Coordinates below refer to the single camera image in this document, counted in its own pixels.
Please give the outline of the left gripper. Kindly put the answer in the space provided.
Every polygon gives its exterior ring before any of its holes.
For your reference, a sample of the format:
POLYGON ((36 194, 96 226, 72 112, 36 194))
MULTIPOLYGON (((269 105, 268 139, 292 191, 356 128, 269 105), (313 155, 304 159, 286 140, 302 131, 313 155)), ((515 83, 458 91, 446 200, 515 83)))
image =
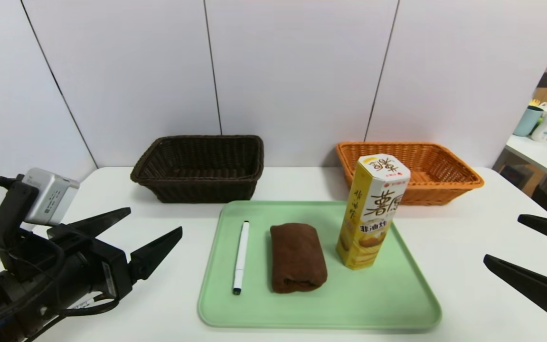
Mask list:
POLYGON ((47 230, 66 257, 57 281, 46 292, 48 305, 72 305, 91 292, 122 299, 132 290, 131 282, 148 279, 183 237, 183 228, 178 227, 133 251, 128 273, 125 253, 97 236, 130 213, 129 207, 119 208, 47 230))

